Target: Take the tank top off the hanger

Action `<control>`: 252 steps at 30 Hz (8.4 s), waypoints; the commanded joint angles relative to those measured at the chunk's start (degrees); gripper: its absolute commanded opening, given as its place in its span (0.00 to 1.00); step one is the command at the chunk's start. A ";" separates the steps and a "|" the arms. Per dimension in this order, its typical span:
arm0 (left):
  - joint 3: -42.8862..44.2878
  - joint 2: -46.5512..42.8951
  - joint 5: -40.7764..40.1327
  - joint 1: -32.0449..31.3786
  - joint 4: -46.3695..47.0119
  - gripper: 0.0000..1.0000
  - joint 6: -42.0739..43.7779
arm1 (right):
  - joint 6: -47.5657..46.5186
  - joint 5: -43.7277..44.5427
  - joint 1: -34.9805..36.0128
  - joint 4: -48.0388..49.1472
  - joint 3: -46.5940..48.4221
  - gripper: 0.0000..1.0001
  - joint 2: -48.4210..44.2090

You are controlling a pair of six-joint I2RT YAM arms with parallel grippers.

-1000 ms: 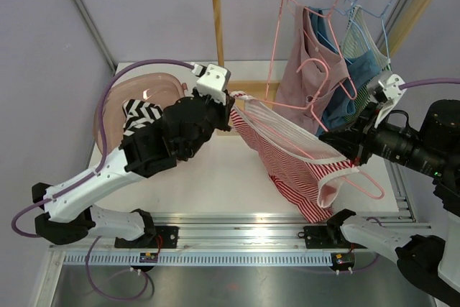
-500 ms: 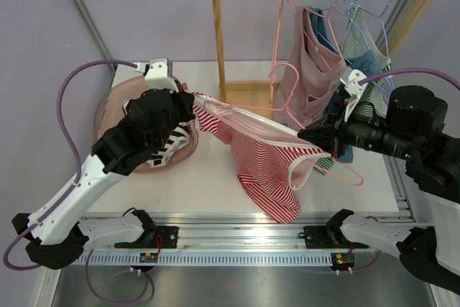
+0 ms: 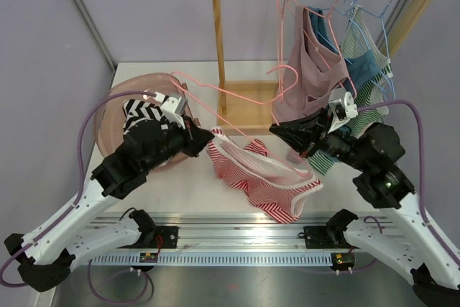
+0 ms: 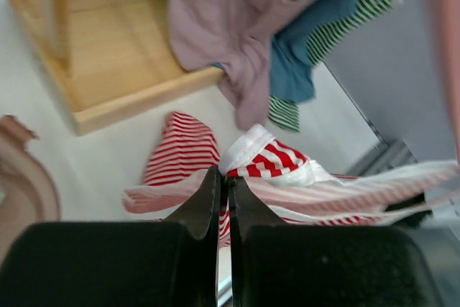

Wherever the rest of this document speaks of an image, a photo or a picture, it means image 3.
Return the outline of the red white striped tank top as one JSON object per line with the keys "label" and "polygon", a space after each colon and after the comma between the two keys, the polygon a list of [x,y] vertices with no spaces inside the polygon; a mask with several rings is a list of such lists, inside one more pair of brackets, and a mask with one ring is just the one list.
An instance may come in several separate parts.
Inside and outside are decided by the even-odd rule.
{"label": "red white striped tank top", "polygon": [[281,224],[297,221],[307,197],[323,188],[311,170],[291,168],[270,157],[265,144],[254,139],[238,146],[219,127],[206,151],[219,180],[244,192],[251,206]]}

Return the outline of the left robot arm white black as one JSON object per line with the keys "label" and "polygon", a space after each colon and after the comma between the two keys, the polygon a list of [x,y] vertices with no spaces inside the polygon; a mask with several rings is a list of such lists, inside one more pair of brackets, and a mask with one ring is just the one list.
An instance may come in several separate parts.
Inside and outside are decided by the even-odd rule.
{"label": "left robot arm white black", "polygon": [[198,156],[214,138],[189,116],[182,120],[182,124],[172,123],[167,129],[156,120],[132,126],[115,152],[93,170],[82,193],[34,231],[5,239],[9,254],[19,263],[21,286],[45,292],[61,284],[80,264],[110,249],[131,245],[146,248],[154,242],[157,226],[143,210],[86,236],[81,230],[146,183],[151,170],[180,153]]}

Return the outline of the black white striped tank top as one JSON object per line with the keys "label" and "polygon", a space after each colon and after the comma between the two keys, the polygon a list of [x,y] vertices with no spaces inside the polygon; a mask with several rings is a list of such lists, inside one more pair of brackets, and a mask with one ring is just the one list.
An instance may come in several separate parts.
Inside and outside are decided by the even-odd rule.
{"label": "black white striped tank top", "polygon": [[146,101],[129,99],[123,103],[122,109],[125,116],[123,135],[127,134],[135,124],[143,121],[155,120],[162,131],[169,129],[169,121],[157,105]]}

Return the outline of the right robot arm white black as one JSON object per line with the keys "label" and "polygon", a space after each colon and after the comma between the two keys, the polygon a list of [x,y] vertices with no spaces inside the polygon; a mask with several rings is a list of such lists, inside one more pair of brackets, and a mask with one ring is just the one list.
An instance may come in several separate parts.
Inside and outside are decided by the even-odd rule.
{"label": "right robot arm white black", "polygon": [[405,154],[397,132],[374,123],[355,138],[344,125],[356,115],[355,106],[329,106],[302,119],[273,124],[269,131],[301,157],[321,151],[358,170],[353,183],[359,195],[391,218],[412,247],[372,232],[345,209],[326,224],[330,244],[342,247],[347,243],[368,252],[403,277],[426,306],[458,306],[458,250],[428,217],[423,191],[396,165]]}

